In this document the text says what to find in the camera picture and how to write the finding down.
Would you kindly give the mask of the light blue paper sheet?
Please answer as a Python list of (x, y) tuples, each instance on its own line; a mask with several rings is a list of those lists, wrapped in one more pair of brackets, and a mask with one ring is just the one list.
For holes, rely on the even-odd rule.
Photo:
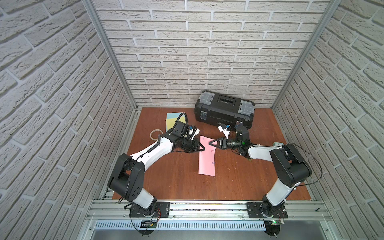
[(168, 119), (177, 119), (182, 113), (167, 113), (167, 120)]

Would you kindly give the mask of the yellow paper sheet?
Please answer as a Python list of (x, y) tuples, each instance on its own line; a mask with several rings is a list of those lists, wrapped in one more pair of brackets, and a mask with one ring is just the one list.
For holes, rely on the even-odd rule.
[[(166, 119), (166, 131), (172, 129), (177, 121), (178, 118)], [(179, 121), (186, 123), (185, 116), (180, 117)]]

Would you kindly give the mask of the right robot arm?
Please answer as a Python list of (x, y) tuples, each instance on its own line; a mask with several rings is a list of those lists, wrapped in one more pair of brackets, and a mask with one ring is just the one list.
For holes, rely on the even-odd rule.
[(253, 144), (248, 129), (242, 125), (236, 128), (234, 139), (222, 137), (210, 141), (209, 145), (221, 150), (234, 149), (247, 159), (260, 159), (274, 164), (278, 178), (258, 207), (267, 216), (272, 211), (282, 210), (294, 188), (312, 175), (310, 166), (293, 144), (277, 147)]

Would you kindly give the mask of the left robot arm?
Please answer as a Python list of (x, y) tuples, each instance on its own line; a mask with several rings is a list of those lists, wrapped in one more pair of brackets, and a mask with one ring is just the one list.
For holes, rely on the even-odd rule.
[(144, 150), (131, 156), (120, 155), (108, 180), (108, 187), (123, 199), (145, 209), (149, 208), (156, 200), (144, 189), (146, 170), (178, 148), (188, 154), (204, 151), (205, 147), (196, 139), (199, 133), (200, 130), (196, 126), (176, 121), (171, 129)]

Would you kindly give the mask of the pink paper sheet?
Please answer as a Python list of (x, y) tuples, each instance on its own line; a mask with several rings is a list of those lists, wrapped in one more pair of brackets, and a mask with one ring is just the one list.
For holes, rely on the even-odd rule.
[(212, 162), (215, 162), (216, 148), (209, 145), (209, 142), (212, 140), (213, 139), (200, 136), (200, 142), (206, 150), (199, 152), (199, 174), (214, 177), (216, 175), (215, 165), (213, 165)]

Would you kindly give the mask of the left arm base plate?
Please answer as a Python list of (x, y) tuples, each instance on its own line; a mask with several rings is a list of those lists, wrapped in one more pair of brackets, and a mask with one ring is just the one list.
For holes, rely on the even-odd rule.
[(132, 203), (130, 209), (131, 218), (168, 218), (170, 212), (170, 202), (156, 202), (147, 209)]

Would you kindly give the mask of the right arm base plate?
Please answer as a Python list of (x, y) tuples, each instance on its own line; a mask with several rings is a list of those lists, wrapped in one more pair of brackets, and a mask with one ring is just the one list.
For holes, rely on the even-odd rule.
[(288, 213), (284, 203), (281, 203), (277, 206), (273, 206), (268, 202), (248, 202), (246, 203), (246, 205), (250, 219), (288, 218)]

